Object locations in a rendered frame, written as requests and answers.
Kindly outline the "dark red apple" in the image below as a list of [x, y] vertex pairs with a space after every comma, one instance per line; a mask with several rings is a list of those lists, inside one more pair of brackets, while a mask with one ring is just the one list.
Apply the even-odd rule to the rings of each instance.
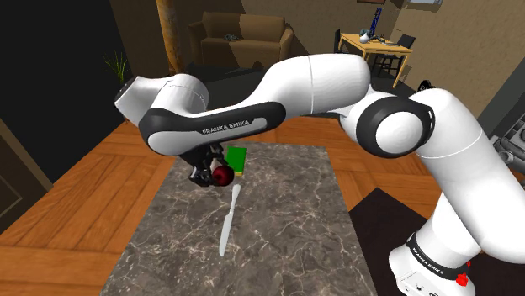
[[234, 171], [229, 166], [218, 166], [212, 171], [212, 178], [216, 186], [225, 187], [235, 178]]

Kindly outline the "green rectangular sponge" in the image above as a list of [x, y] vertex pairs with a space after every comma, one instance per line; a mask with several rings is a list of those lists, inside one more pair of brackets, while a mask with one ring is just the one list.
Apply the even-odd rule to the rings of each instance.
[[247, 149], [228, 146], [225, 160], [236, 176], [242, 176], [246, 162]]

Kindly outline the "white table knife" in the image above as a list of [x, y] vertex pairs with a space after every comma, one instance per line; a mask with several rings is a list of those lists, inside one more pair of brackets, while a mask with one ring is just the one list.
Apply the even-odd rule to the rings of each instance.
[[226, 249], [227, 242], [229, 239], [231, 224], [232, 224], [233, 215], [234, 215], [235, 206], [236, 206], [236, 200], [239, 196], [240, 191], [241, 191], [241, 185], [235, 184], [231, 191], [231, 206], [230, 206], [228, 214], [225, 216], [221, 235], [220, 235], [220, 244], [219, 244], [220, 256], [225, 255], [225, 249]]

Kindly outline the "marble table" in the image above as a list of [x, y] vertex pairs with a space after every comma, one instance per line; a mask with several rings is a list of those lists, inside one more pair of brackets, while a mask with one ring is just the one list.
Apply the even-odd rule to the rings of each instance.
[[248, 142], [231, 189], [175, 161], [100, 296], [377, 296], [324, 148]]

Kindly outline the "brown sofa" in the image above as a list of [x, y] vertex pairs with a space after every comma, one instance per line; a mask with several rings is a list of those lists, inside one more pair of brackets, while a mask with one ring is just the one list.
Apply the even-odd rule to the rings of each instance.
[[285, 18], [204, 12], [188, 26], [193, 62], [198, 65], [263, 69], [286, 60], [294, 39]]

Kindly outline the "green potted plant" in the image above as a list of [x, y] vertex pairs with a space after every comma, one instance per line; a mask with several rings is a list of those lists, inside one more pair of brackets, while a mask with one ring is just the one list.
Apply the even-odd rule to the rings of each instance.
[[112, 56], [104, 55], [104, 63], [109, 67], [109, 69], [115, 74], [120, 85], [125, 83], [125, 73], [126, 73], [126, 64], [127, 60], [124, 58], [124, 54], [120, 52], [119, 54], [115, 51]]

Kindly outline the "dark robot stand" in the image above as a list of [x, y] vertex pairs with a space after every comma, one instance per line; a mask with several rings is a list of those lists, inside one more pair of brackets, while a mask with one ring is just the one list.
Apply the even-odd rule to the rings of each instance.
[[[379, 296], [405, 296], [396, 286], [388, 256], [427, 221], [379, 188], [349, 216]], [[475, 296], [525, 296], [525, 265], [499, 261], [485, 253], [471, 261], [469, 280]]]

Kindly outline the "light wooden table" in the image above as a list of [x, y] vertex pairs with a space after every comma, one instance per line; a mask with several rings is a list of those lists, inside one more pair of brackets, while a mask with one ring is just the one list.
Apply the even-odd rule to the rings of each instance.
[[[369, 59], [369, 55], [370, 54], [388, 53], [388, 52], [396, 53], [397, 51], [399, 51], [401, 54], [406, 53], [408, 55], [408, 57], [409, 57], [410, 54], [412, 53], [412, 50], [407, 50], [407, 49], [404, 49], [402, 47], [390, 47], [390, 46], [385, 45], [385, 44], [383, 44], [383, 43], [381, 43], [381, 42], [379, 42], [377, 40], [369, 40], [366, 43], [361, 43], [360, 42], [360, 36], [358, 34], [345, 34], [345, 33], [341, 33], [341, 37], [340, 37], [340, 40], [339, 40], [338, 45], [337, 45], [337, 48], [339, 50], [342, 48], [342, 42], [343, 41], [346, 41], [350, 45], [352, 45], [353, 47], [361, 50], [362, 51], [362, 57], [366, 61]], [[400, 75], [398, 77], [395, 77], [395, 81], [394, 81], [394, 84], [392, 86], [393, 88], [396, 88], [399, 80], [400, 80]]]

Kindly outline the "black chair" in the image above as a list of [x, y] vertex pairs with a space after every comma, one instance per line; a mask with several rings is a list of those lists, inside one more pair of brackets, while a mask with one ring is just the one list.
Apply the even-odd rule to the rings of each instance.
[[[390, 47], [402, 47], [410, 50], [415, 43], [416, 38], [408, 34], [403, 34], [396, 43], [386, 43]], [[372, 70], [379, 65], [380, 70], [386, 70], [387, 72], [395, 71], [395, 76], [398, 77], [404, 70], [405, 61], [408, 55], [406, 53], [401, 54], [399, 51], [396, 53], [378, 53], [374, 58]]]

